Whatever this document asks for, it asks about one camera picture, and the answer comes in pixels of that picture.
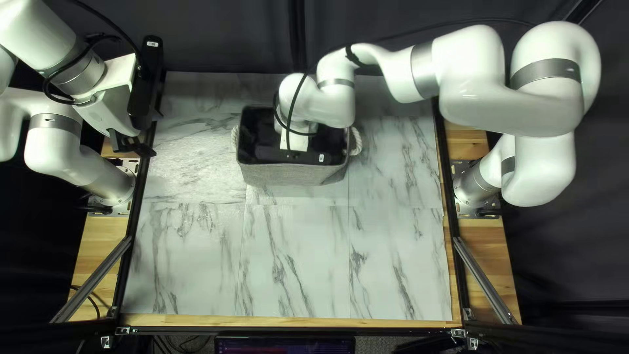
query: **marble tile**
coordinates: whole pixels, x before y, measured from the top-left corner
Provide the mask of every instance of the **marble tile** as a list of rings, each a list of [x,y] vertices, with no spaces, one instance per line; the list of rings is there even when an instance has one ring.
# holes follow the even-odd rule
[[[435,126],[427,117],[364,117],[348,167],[350,205],[442,208]]]
[[[350,207],[352,318],[451,320],[440,209]]]
[[[234,315],[243,208],[144,202],[123,311]]]
[[[168,73],[123,310],[450,319],[430,104],[357,76],[345,179],[247,186],[231,129],[284,76]]]
[[[247,105],[270,106],[285,76],[169,71],[162,112],[168,117],[210,117],[240,114]]]
[[[347,176],[324,186],[247,186],[247,204],[347,206]]]
[[[231,129],[239,115],[168,118],[157,124],[145,201],[245,203]]]
[[[245,208],[236,314],[348,318],[348,208]]]

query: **table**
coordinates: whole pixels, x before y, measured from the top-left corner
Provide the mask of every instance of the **table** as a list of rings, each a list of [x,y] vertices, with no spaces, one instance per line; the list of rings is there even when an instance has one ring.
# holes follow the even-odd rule
[[[484,156],[489,148],[485,132],[446,122],[448,149],[451,159],[477,159]],[[115,154],[105,141],[102,156],[136,157],[133,154]],[[81,285],[96,269],[100,262],[123,238],[128,219],[118,217],[88,216],[77,257],[73,285]],[[445,245],[450,272],[450,294],[452,297],[452,321],[410,321],[376,319],[325,319],[325,318],[282,318],[282,317],[239,317],[239,316],[192,316],[175,314],[122,314],[123,323],[129,326],[211,326],[211,327],[347,327],[347,328],[449,328],[462,325],[457,284],[454,272],[454,259],[450,243],[450,230],[447,216],[443,220]],[[518,301],[511,273],[509,254],[501,219],[459,220],[462,238],[470,247],[476,261],[485,271],[507,306],[520,321]],[[105,302],[111,304],[116,286],[118,264],[95,288]],[[498,322],[489,302],[474,278],[467,274],[470,306],[477,319]],[[107,306],[99,304],[101,314]],[[71,321],[95,319],[96,313],[91,303],[85,301]]]

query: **cable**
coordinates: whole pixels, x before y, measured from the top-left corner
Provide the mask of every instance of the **cable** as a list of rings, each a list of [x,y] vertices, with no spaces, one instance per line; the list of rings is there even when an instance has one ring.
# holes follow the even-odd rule
[[[162,351],[164,353],[172,354],[172,351],[170,351],[170,349],[168,348],[166,343],[164,343],[164,340],[162,339],[162,337],[160,337],[160,336],[153,336],[153,337],[157,337],[157,339],[163,344],[165,350],[162,350]]]
[[[81,349],[83,349],[84,344],[85,344],[85,340],[81,340],[81,343],[79,344],[79,347],[77,348],[76,354],[79,354],[81,352]]]
[[[162,348],[162,345],[157,341],[158,338],[158,336],[153,335],[153,352],[155,352],[155,345],[157,344],[157,346],[159,347],[159,351],[161,351],[163,354],[170,353],[170,350],[166,352],[166,349]]]
[[[416,28],[414,30],[398,33],[398,34],[395,34],[395,35],[381,37],[381,38],[378,38],[378,39],[373,40],[371,42],[381,42],[381,41],[384,41],[384,40],[390,40],[390,39],[397,38],[397,37],[403,37],[403,36],[410,35],[410,34],[413,34],[413,33],[418,33],[418,32],[422,32],[422,31],[432,30],[434,28],[440,28],[440,27],[452,26],[452,25],[463,25],[463,24],[466,24],[466,23],[475,23],[475,22],[505,22],[505,23],[516,23],[518,25],[523,25],[523,26],[528,26],[528,27],[534,27],[535,26],[534,23],[530,23],[530,22],[527,22],[527,21],[516,20],[516,19],[513,19],[513,18],[500,18],[500,17],[473,18],[473,19],[469,19],[469,20],[458,20],[458,21],[448,21],[448,22],[435,23],[434,25],[428,25],[428,26]],[[297,89],[295,90],[295,94],[292,96],[291,108],[288,111],[288,115],[286,116],[286,126],[283,126],[283,124],[280,123],[280,125],[282,125],[283,128],[288,130],[288,132],[292,132],[292,133],[296,134],[294,131],[291,130],[292,110],[295,107],[295,102],[297,101],[297,95],[299,94],[299,90],[301,89],[301,86],[304,84],[304,81],[306,80],[307,76],[310,75],[310,73],[316,67],[316,65],[318,63],[319,63],[319,60],[317,60],[317,63],[315,63],[314,65],[312,65],[311,67],[308,68],[308,70],[304,73],[304,76],[301,78],[301,81],[299,82],[299,85],[297,85]],[[290,138],[289,137],[290,137],[290,133],[287,133],[286,134],[286,150],[288,150],[290,152],[291,151],[291,143],[290,143]]]
[[[79,291],[79,288],[74,285],[70,285],[70,288],[74,291]],[[89,300],[89,302],[92,303],[92,306],[94,306],[94,309],[96,310],[96,319],[101,319],[101,311],[98,309],[98,305],[96,305],[94,299],[92,299],[90,296],[87,296],[87,299]]]
[[[583,23],[583,21],[585,21],[585,20],[589,17],[589,15],[591,15],[591,14],[594,12],[594,10],[596,10],[596,8],[598,8],[598,6],[599,6],[601,3],[603,3],[603,1],[604,1],[604,0],[598,0],[598,3],[596,3],[596,4],[594,5],[594,7],[592,7],[592,9],[591,9],[590,11],[588,11],[588,12],[586,13],[586,15],[585,15],[585,16],[583,16],[583,18],[579,21],[579,23],[577,23],[577,25],[579,25],[579,26],[580,26],[580,25],[581,25],[581,23]]]
[[[428,25],[428,26],[424,26],[424,27],[419,27],[419,28],[416,28],[414,30],[409,30],[409,31],[405,31],[405,32],[402,32],[402,33],[397,33],[395,35],[381,37],[381,38],[378,38],[378,39],[373,40],[371,42],[382,42],[384,40],[390,40],[390,39],[394,39],[394,38],[397,38],[397,37],[403,37],[403,36],[406,36],[406,35],[412,35],[412,34],[418,33],[418,32],[423,32],[423,31],[427,31],[427,30],[434,30],[435,28],[446,27],[446,26],[453,26],[453,25],[464,25],[466,23],[476,23],[476,22],[505,22],[505,23],[515,23],[517,25],[522,25],[522,26],[527,26],[527,27],[534,27],[534,26],[536,26],[536,24],[534,24],[532,22],[516,20],[516,19],[513,19],[513,18],[500,18],[500,17],[471,18],[469,20],[457,20],[457,21],[448,21],[448,22],[435,23],[434,25]]]
[[[70,285],[70,289],[74,290],[74,291],[79,291],[78,286],[76,285]],[[107,303],[103,300],[103,298],[101,298],[100,296],[96,295],[94,292],[91,293],[92,296],[94,296],[98,301],[100,301],[100,303],[105,306],[105,307],[109,307],[109,305],[107,305]],[[98,305],[96,305],[96,302],[92,299],[91,296],[88,296],[87,299],[89,300],[89,302],[92,303],[92,305],[94,306],[95,310],[96,310],[96,317],[97,319],[101,318],[101,311],[98,308]]]
[[[201,349],[205,348],[205,346],[208,344],[209,340],[211,339],[211,337],[210,337],[210,336],[208,336],[208,338],[206,339],[206,341],[205,341],[205,342],[204,342],[204,343],[203,343],[203,344],[202,344],[199,348],[189,350],[189,349],[185,349],[183,346],[184,346],[184,344],[186,344],[186,343],[190,343],[191,341],[194,341],[194,340],[198,339],[199,337],[200,337],[200,336],[191,336],[190,338],[186,339],[185,341],[183,341],[181,344],[177,345],[176,347],[175,347],[175,344],[173,344],[173,343],[172,343],[172,341],[170,340],[170,338],[169,338],[168,336],[166,336],[166,342],[167,342],[167,343],[168,343],[168,344],[169,344],[169,345],[170,345],[170,346],[171,346],[174,350],[178,351],[179,353],[182,353],[182,354],[194,354],[194,353],[196,353],[197,351],[199,351],[199,350],[201,350]]]
[[[275,113],[275,118],[277,120],[277,123],[284,129],[288,130],[289,132],[293,133],[293,134],[297,134],[297,135],[303,135],[305,137],[311,137],[316,135],[317,133],[302,133],[302,132],[298,132],[297,130],[293,130],[293,129],[288,129],[288,127],[286,126],[286,124],[284,124],[284,122],[282,122],[282,120],[279,118],[279,115],[277,115],[277,92],[273,95],[273,113]]]
[[[70,69],[72,66],[76,65],[76,63],[80,62],[83,57],[85,57],[92,48],[100,44],[104,40],[120,40],[120,37],[115,35],[102,35],[93,40],[87,47],[79,54],[76,58],[72,59],[68,64],[60,67],[55,72],[53,72],[50,76],[46,77],[46,80],[43,81],[42,91],[46,95],[46,97],[50,98],[54,102],[61,103],[64,105],[74,105],[74,100],[63,100],[61,98],[57,98],[50,93],[50,81],[54,79],[56,76],[61,74],[62,72]]]
[[[306,70],[306,72],[304,73],[304,76],[301,77],[301,80],[299,81],[299,84],[297,85],[295,94],[292,96],[291,108],[288,109],[288,115],[286,116],[286,130],[288,130],[289,132],[291,131],[292,110],[295,108],[295,102],[297,102],[297,95],[299,94],[299,90],[301,89],[301,86],[304,84],[304,81],[306,80],[308,75],[310,75],[310,72],[315,69],[318,63],[319,61],[317,60],[317,63],[315,63],[314,65],[309,67],[308,70]],[[289,152],[291,151],[291,143],[289,141],[290,136],[291,136],[290,133],[286,134],[286,150],[288,150]]]
[[[133,53],[135,53],[135,56],[138,60],[138,63],[140,65],[139,69],[143,69],[146,66],[144,65],[144,61],[142,60],[142,55],[140,54],[140,49],[135,45],[135,43],[133,43],[133,40],[131,40],[131,38],[125,33],[125,31],[122,30],[122,28],[118,27],[118,25],[116,25],[115,23],[113,23],[113,21],[111,21],[109,18],[107,18],[105,15],[101,14],[100,12],[96,11],[94,8],[91,8],[90,6],[84,4],[82,1],[79,0],[68,0],[70,3],[75,4],[76,6],[84,9],[85,11],[93,14],[94,16],[100,18],[103,22],[105,22],[109,27],[111,27],[114,31],[118,32],[118,34],[125,39],[125,41],[127,43],[129,43],[129,45],[131,46],[131,48],[133,49]]]

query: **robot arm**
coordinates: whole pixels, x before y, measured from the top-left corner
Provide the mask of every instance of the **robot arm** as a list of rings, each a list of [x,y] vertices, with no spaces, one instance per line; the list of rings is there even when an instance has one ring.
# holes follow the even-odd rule
[[[80,145],[80,137],[83,119],[106,136],[112,129],[129,137],[140,133],[126,110],[135,56],[104,62],[89,51],[68,66],[87,45],[40,0],[0,1],[0,20],[0,161],[13,157],[22,120],[30,119],[24,153],[30,169],[90,191],[103,205],[125,203],[134,190],[133,177]],[[44,77],[68,66],[51,82],[73,97],[74,104],[7,88],[13,55]]]
[[[353,124],[353,71],[359,63],[350,60],[351,53],[359,63],[380,66],[397,101],[439,95],[440,110],[451,122],[505,133],[502,150],[477,164],[482,178],[458,181],[458,186],[475,186],[467,193],[458,188],[462,202],[482,206],[483,196],[503,188],[508,202],[540,205],[554,199],[572,180],[572,131],[594,101],[601,72],[596,43],[581,27],[556,21],[530,30],[513,53],[511,88],[504,84],[500,38],[484,25],[398,52],[363,43],[337,50],[319,61],[316,81],[307,78],[302,86],[291,118],[297,130],[313,128],[304,122],[336,128]],[[301,74],[292,74],[282,82],[280,117],[286,117],[283,113],[290,108],[299,80]],[[307,147],[303,142],[307,138],[292,133],[290,138],[301,140],[302,149]],[[507,171],[503,165],[513,169]]]

